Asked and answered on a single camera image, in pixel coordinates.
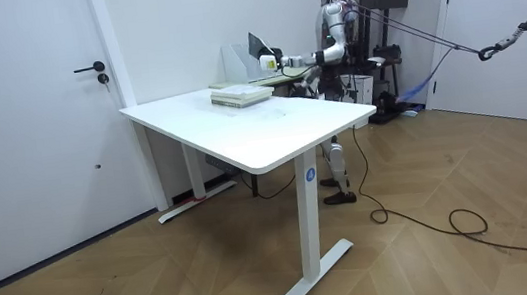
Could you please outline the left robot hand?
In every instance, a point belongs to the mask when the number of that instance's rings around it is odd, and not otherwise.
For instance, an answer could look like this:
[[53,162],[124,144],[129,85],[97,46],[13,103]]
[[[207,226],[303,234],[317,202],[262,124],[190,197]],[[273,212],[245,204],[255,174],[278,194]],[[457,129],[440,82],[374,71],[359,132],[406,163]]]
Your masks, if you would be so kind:
[[283,68],[283,52],[279,48],[263,47],[258,52],[259,66],[263,71],[275,72]]

